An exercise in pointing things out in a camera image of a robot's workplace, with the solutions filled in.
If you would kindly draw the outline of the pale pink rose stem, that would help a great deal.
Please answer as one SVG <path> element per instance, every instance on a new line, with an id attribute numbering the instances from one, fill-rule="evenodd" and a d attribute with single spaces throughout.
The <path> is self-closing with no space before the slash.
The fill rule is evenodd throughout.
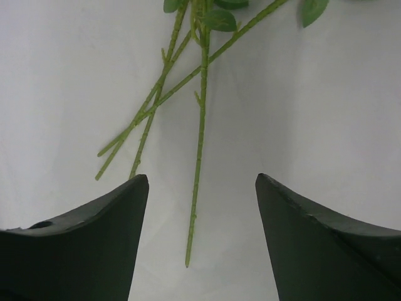
<path id="1" fill-rule="evenodd" d="M 209 47 L 211 31 L 233 32 L 239 30 L 235 17 L 230 12 L 234 9 L 242 9 L 249 6 L 248 1 L 193 1 L 190 13 L 190 32 L 192 39 L 200 46 L 200 92 L 195 92 L 195 98 L 199 106 L 199 133 L 197 140 L 197 156 L 195 164 L 194 184 L 192 190 L 192 202 L 190 207 L 189 230 L 187 247 L 185 251 L 185 266 L 188 268 L 192 254 L 194 229 L 196 220 L 197 200 L 201 176 L 202 151 L 206 127 L 206 98 L 207 79 L 209 67 Z"/>

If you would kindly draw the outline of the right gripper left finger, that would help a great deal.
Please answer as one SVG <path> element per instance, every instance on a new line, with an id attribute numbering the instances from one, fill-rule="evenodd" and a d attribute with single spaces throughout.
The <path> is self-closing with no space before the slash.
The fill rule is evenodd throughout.
<path id="1" fill-rule="evenodd" d="M 2 300 L 127 300 L 148 179 L 29 228 L 1 231 Z"/>

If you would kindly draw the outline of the white wrapping paper sheet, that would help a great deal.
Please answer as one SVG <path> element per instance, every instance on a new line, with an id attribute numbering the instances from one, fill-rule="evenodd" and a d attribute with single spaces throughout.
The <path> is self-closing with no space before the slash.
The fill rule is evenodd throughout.
<path id="1" fill-rule="evenodd" d="M 400 2 L 288 1 L 209 67 L 190 266 L 193 78 L 155 114 L 131 300 L 276 300 L 256 199 L 265 173 L 337 212 L 400 228 Z M 162 70 L 162 1 L 1 2 L 1 228 L 27 228 L 129 177 L 143 127 L 101 179 L 98 151 Z"/>

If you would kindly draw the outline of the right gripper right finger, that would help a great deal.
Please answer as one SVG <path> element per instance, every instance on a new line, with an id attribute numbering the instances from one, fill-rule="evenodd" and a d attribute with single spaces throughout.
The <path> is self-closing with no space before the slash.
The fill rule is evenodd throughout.
<path id="1" fill-rule="evenodd" d="M 340 214 L 266 174 L 255 186 L 280 300 L 400 299 L 400 231 Z"/>

